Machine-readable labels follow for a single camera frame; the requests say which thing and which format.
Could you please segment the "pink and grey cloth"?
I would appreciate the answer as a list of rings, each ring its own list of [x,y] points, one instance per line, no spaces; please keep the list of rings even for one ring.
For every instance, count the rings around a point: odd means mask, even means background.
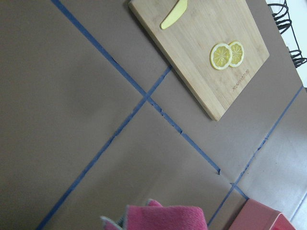
[[[194,206],[162,206],[149,199],[144,206],[127,205],[119,221],[102,216],[104,230],[206,230],[203,210]]]

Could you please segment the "lemon slice near logo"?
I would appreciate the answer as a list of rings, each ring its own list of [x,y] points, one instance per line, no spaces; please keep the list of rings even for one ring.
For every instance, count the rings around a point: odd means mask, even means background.
[[[218,43],[211,49],[210,63],[216,70],[224,70],[228,68],[232,58],[232,50],[228,44]]]

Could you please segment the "wooden cutting board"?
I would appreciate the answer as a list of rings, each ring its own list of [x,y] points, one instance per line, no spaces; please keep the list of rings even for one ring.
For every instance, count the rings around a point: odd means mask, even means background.
[[[167,58],[208,116],[221,119],[269,57],[244,0],[190,0],[183,15],[161,29],[174,0],[132,0],[129,8]],[[240,66],[216,70],[212,48],[238,41],[245,56]]]

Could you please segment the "lemon slice near knife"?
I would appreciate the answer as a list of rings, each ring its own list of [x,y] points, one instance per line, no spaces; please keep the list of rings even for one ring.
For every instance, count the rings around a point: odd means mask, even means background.
[[[232,51],[232,60],[229,64],[230,67],[236,68],[240,66],[245,57],[245,50],[239,41],[233,41],[229,44]]]

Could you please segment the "yellow plastic knife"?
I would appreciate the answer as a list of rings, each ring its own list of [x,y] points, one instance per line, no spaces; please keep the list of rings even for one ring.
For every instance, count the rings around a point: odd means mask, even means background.
[[[168,15],[160,23],[160,28],[162,30],[167,29],[172,26],[187,10],[188,0],[178,0]]]

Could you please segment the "pink plastic bin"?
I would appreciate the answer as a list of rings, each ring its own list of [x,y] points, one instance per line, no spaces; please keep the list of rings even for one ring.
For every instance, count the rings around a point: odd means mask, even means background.
[[[296,230],[282,209],[248,199],[226,227],[227,230]]]

